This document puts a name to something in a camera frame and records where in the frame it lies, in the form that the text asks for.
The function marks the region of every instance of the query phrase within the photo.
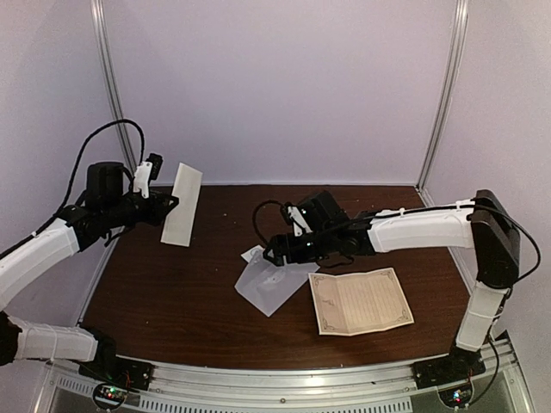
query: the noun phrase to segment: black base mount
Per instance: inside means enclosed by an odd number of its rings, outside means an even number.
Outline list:
[[[144,361],[116,356],[115,340],[96,329],[86,329],[97,339],[96,358],[78,363],[78,372],[86,377],[101,380],[121,389],[148,390],[153,365]]]
[[[15,359],[17,338],[22,330],[9,321],[8,314],[0,311],[0,366],[5,366]]]
[[[486,371],[480,353],[472,360],[455,355],[445,355],[436,359],[413,363],[413,373],[418,389],[449,385],[456,381],[482,374]]]

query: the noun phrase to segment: aluminum frame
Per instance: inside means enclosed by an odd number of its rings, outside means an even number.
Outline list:
[[[103,0],[90,0],[92,9],[92,22],[96,31],[96,42],[100,53],[102,63],[103,80],[108,94],[109,106],[114,120],[124,119],[122,113],[121,98],[115,81],[115,70],[111,60],[109,42],[107,35],[107,25],[105,24],[105,15],[103,14]],[[126,124],[116,126],[117,135],[121,144],[122,156],[125,164],[130,170],[136,170],[136,156],[134,156],[132,144],[128,137]]]
[[[421,174],[419,175],[417,182],[417,189],[419,191],[422,191],[425,188],[429,179],[430,171],[436,157],[436,151],[438,149],[438,145],[440,144],[446,125],[446,120],[448,118],[449,107],[451,105],[451,95],[454,89],[455,80],[457,79],[463,48],[465,46],[467,21],[468,0],[457,0],[454,27],[452,31],[451,44],[449,47],[448,66],[446,68],[438,110],[436,111],[436,118],[432,127],[432,133],[430,135],[429,147],[427,148],[423,167],[421,168]]]
[[[501,340],[496,348],[500,370],[508,372],[508,381],[514,380],[510,394],[516,411],[532,413],[528,390],[511,343]],[[487,371],[477,378],[492,376],[496,366],[493,351],[486,345],[481,353]],[[412,376],[413,362],[311,370],[231,370],[153,362],[150,390],[141,391],[139,396],[129,399],[127,405],[140,411],[164,411],[164,406],[168,410],[170,406],[173,410],[177,406],[191,406],[197,411],[230,410],[234,413],[353,410],[355,406],[396,402],[434,392],[436,387],[417,389]],[[56,362],[46,369],[46,385],[35,413],[50,411],[53,394],[58,388],[87,397],[97,384],[93,379],[78,375],[77,366],[69,361]]]

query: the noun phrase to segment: white paper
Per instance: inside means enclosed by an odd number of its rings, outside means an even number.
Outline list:
[[[172,189],[172,194],[178,197],[179,203],[164,221],[161,243],[189,247],[202,176],[199,170],[180,163]]]
[[[245,251],[243,254],[241,254],[241,258],[243,258],[247,262],[251,262],[252,257],[258,252],[263,252],[264,248],[262,246],[257,245],[256,247],[252,247],[250,250]]]
[[[319,268],[315,262],[276,267],[257,251],[235,284],[235,289],[265,316],[270,317]]]

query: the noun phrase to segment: paper card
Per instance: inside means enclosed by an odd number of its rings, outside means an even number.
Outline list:
[[[252,247],[250,250],[248,250],[248,251],[244,252],[243,254],[241,254],[241,258],[243,258],[247,262],[251,262],[252,257],[258,251],[262,253],[264,251],[264,248],[260,245],[257,245],[256,247]]]
[[[202,172],[180,163],[172,189],[172,194],[180,201],[164,221],[161,243],[189,247],[202,176]]]
[[[257,251],[239,277],[235,289],[270,317],[308,280],[308,273],[318,268],[315,262],[276,267],[263,259],[261,251]]]
[[[355,336],[414,323],[393,268],[309,279],[321,335]]]

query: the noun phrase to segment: wooden tabletop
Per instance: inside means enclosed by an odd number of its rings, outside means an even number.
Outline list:
[[[263,200],[298,202],[330,190],[350,216],[422,206],[410,187],[203,187],[189,248],[159,242],[162,227],[139,225],[115,248],[83,325],[111,335],[121,355],[192,366],[294,369],[353,367],[446,353],[468,294],[446,249],[400,250],[322,269],[346,274],[394,267],[415,324],[353,337],[320,336],[308,284],[272,317],[234,289],[258,244],[251,212]],[[289,231],[276,206],[259,226]]]

